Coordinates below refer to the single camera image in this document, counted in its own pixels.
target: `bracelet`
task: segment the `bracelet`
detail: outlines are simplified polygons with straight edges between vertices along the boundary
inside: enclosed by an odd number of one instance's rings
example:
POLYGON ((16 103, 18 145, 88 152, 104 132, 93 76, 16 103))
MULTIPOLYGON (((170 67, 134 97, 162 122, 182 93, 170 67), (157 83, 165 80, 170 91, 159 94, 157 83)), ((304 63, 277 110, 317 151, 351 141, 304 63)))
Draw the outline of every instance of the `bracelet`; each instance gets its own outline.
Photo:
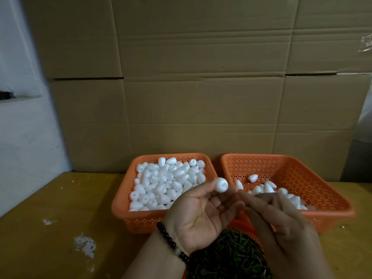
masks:
POLYGON ((187 254, 185 254, 181 249, 176 245, 175 242, 173 242, 172 237, 169 236, 167 233, 163 223, 160 221, 156 224, 156 227, 159 229, 159 232, 163 235, 164 239, 167 241, 167 243, 170 245, 172 249, 174 249, 174 253, 183 260, 184 263, 189 263, 189 257, 187 254))

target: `orange plastic basket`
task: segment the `orange plastic basket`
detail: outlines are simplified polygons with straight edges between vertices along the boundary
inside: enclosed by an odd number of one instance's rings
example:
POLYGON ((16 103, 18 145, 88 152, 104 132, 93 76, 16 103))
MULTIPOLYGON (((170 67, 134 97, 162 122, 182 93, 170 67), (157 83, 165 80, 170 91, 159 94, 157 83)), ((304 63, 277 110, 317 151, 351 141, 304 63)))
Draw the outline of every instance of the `orange plastic basket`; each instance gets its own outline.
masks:
POLYGON ((156 223, 161 221, 168 212, 167 209, 160 211, 128 211, 130 203, 129 194, 133 191, 134 179, 137 176, 136 165, 145 161, 148 163, 157 163, 160 157, 175 157, 178 161, 182 162, 189 161, 192 158, 196 160, 201 159, 205 162, 204 175, 206 180, 212 180, 217 177, 211 160, 206 155, 200 153, 142 155, 133 159, 111 205, 112 213, 117 218, 124 220, 129 232, 132 234, 153 233, 156 229, 156 223))
POLYGON ((250 223, 247 223, 246 221, 234 219, 233 221, 229 223, 229 225, 227 225, 227 228, 233 228, 247 235, 249 238, 254 240, 258 245, 260 245, 261 250, 262 250, 262 245, 260 243, 260 240, 258 239, 257 234, 253 226, 250 223))
MULTIPOLYGON (((307 205, 313 205, 316 211, 301 210, 302 214, 314 225, 318 233, 332 228, 339 218, 353 217, 355 211, 351 203, 322 178, 287 155, 226 154, 221 157, 222 168, 229 184, 239 179, 244 191, 267 180, 274 182, 278 188, 284 187, 289 193, 303 199, 307 205), (255 183, 249 183, 247 177, 258 174, 255 183)), ((238 215, 241 220, 248 220, 246 214, 238 215)))

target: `yellow table surface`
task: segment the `yellow table surface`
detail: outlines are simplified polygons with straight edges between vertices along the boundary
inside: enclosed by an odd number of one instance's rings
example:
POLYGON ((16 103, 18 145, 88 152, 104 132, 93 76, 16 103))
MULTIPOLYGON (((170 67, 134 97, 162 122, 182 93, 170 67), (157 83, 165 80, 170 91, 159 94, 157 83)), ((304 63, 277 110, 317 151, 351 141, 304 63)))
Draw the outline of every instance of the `yellow table surface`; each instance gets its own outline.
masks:
MULTIPOLYGON (((111 214, 122 179, 66 172, 1 217, 0 278, 120 278, 148 238, 111 214), (93 258, 74 247, 81 234, 95 241, 93 258)), ((357 216, 321 236, 329 263, 337 278, 372 278, 372 184, 330 184, 357 216)))

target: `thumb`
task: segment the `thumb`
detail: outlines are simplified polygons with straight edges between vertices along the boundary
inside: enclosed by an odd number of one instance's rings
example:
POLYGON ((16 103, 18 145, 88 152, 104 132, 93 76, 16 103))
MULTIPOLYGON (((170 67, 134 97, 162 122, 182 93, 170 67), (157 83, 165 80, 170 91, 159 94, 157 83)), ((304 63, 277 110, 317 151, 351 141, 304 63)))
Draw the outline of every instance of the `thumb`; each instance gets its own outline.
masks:
POLYGON ((194 198, 204 197, 206 194, 216 189, 216 186, 217 186, 217 179, 215 178, 212 181, 204 182, 203 184, 200 184, 186 191, 185 193, 183 193, 183 195, 185 195, 186 197, 194 197, 194 198))

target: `white wall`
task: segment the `white wall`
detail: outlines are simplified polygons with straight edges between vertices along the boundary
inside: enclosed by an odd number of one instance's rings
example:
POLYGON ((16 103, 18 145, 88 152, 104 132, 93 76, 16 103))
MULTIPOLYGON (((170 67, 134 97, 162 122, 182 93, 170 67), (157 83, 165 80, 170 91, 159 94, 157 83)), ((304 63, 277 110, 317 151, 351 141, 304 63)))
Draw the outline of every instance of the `white wall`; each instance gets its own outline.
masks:
POLYGON ((0 216, 70 170, 19 0, 0 0, 0 216))

